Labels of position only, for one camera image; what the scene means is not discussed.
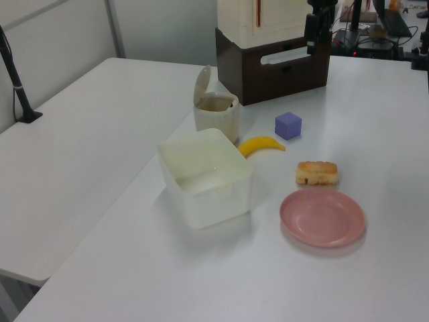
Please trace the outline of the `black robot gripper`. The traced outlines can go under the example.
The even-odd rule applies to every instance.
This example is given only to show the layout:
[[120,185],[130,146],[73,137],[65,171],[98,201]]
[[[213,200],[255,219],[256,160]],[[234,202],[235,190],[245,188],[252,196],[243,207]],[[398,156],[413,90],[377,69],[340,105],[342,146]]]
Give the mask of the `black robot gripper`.
[[316,51],[317,27],[319,27],[318,41],[321,44],[328,42],[328,35],[332,25],[332,15],[335,13],[337,0],[307,0],[312,7],[312,14],[306,16],[304,38],[307,43],[307,54],[314,55]]

